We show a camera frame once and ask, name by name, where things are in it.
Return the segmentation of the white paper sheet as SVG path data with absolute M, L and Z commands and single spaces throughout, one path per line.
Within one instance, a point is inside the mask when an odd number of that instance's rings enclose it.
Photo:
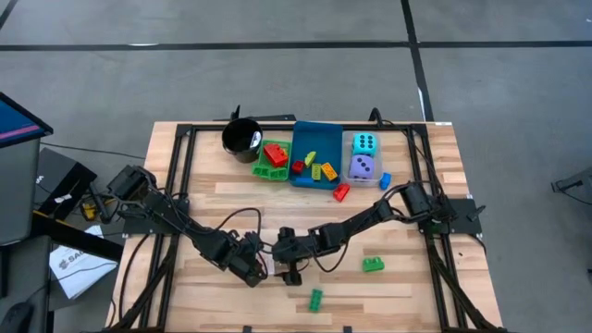
M 49 265 L 62 291 L 73 300 L 117 268 L 118 262 L 60 245 L 51 251 Z

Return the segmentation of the grey stand foot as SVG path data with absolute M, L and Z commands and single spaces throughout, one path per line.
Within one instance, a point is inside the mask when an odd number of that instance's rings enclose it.
M 575 187 L 582 187 L 585 192 L 592 195 L 592 166 L 566 179 L 560 179 L 551 183 L 551 188 L 554 192 L 566 192 Z

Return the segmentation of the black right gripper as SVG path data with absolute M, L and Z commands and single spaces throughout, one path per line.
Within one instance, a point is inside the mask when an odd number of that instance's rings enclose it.
M 302 275 L 297 264 L 301 260 L 316 258 L 319 245 L 313 228 L 305 236 L 297 236 L 293 228 L 281 228 L 277 242 L 272 246 L 272 257 L 277 264 L 285 265 L 288 270 L 277 272 L 274 277 L 282 278 L 287 286 L 301 286 Z

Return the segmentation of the black computer mouse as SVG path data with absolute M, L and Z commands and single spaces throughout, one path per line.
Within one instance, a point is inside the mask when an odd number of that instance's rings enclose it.
M 28 302 L 12 305 L 0 322 L 0 333 L 28 333 L 33 306 Z

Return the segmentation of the teal foam die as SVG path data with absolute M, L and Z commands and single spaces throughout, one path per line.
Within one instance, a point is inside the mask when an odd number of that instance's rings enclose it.
M 354 133 L 352 138 L 352 154 L 363 154 L 370 157 L 376 155 L 377 136 L 373 133 Z

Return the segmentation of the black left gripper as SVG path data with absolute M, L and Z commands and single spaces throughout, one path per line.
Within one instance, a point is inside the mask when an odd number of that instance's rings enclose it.
M 251 288 L 274 277 L 268 274 L 267 264 L 261 255 L 264 245 L 257 233 L 249 231 L 240 237 L 237 230 L 231 230 L 229 235 L 236 243 L 228 264 L 231 273 Z

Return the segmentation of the black plastic bucket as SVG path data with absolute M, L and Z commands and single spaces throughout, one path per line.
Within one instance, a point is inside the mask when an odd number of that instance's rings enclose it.
M 223 148 L 239 162 L 248 164 L 258 158 L 262 141 L 257 148 L 251 149 L 250 142 L 255 131 L 262 132 L 260 125 L 249 118 L 237 118 L 230 121 L 222 131 Z

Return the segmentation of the grey cabinet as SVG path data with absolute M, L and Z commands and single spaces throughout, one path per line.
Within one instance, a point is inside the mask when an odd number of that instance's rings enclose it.
M 0 246 L 30 236 L 40 140 L 0 149 Z

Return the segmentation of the blue plastic bin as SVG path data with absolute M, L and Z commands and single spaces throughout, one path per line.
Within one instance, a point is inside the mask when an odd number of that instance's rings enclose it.
M 322 174 L 320 181 L 315 181 L 314 185 L 304 188 L 333 191 L 338 187 L 341 174 L 342 132 L 343 127 L 337 124 L 308 121 L 297 121 L 294 124 L 290 163 L 293 164 L 297 160 L 304 161 L 309 152 L 316 151 L 314 162 L 320 165 L 330 163 L 339 175 L 336 180 L 328 181 Z M 290 170 L 289 183 L 292 186 L 297 177 L 311 178 L 311 168 L 306 167 L 301 174 L 294 174 Z

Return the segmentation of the large red toy brick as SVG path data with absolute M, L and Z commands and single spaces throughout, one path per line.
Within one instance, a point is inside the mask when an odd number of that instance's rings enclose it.
M 264 155 L 273 168 L 284 167 L 289 161 L 289 156 L 277 143 L 266 144 Z

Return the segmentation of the dark grey desk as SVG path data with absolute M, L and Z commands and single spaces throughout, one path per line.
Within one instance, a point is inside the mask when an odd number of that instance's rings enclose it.
M 5 247 L 8 257 L 6 296 L 0 297 L 0 333 L 53 333 L 54 315 L 49 306 L 49 253 L 47 236 L 28 239 Z M 20 326 L 2 325 L 17 310 L 20 319 L 29 309 L 29 322 Z

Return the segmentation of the clear plastic bin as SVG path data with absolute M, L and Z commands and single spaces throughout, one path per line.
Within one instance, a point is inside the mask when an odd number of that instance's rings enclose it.
M 383 175 L 377 132 L 344 131 L 341 177 L 353 187 L 377 187 Z

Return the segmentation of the purple foam die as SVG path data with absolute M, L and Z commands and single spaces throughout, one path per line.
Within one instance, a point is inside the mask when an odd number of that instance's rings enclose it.
M 351 179 L 371 179 L 374 176 L 374 158 L 365 154 L 351 157 L 349 177 Z

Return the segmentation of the computer monitor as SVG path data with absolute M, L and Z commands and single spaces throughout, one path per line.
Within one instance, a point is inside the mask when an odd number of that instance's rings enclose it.
M 0 92 L 0 148 L 52 135 L 54 129 Z

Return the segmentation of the green slatted plastic basket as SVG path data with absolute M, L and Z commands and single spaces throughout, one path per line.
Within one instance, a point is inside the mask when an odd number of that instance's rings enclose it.
M 265 154 L 265 147 L 268 144 L 277 145 L 285 156 L 288 157 L 288 162 L 284 166 L 275 167 L 271 160 Z M 252 165 L 252 174 L 261 179 L 271 181 L 286 181 L 289 177 L 290 165 L 290 150 L 291 142 L 277 141 L 277 140 L 263 140 L 262 147 L 259 150 L 258 160 Z

